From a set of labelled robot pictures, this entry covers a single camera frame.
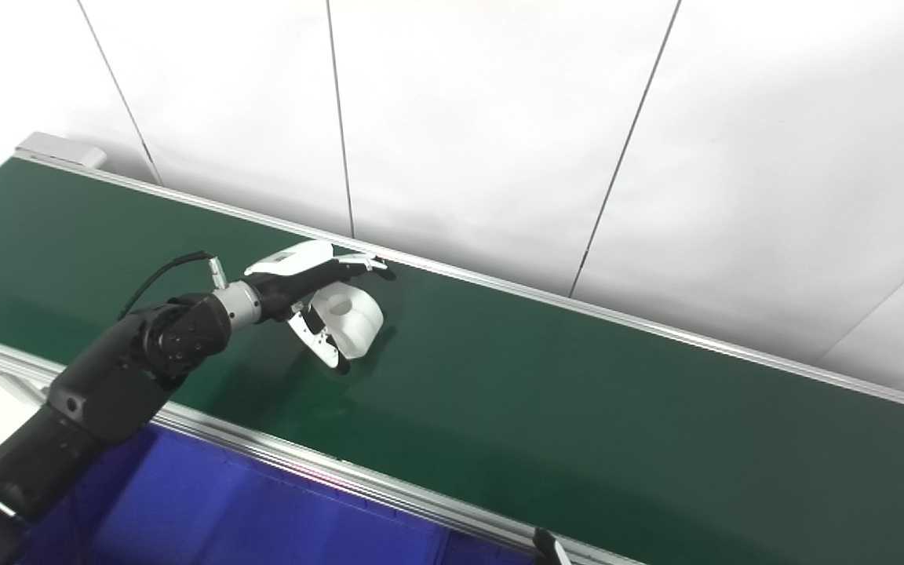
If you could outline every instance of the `white wall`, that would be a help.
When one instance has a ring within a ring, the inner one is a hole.
[[[578,299],[904,388],[904,1],[682,4],[623,153],[674,8],[0,0],[0,163],[33,129],[87,140],[123,174],[556,293],[581,271]]]

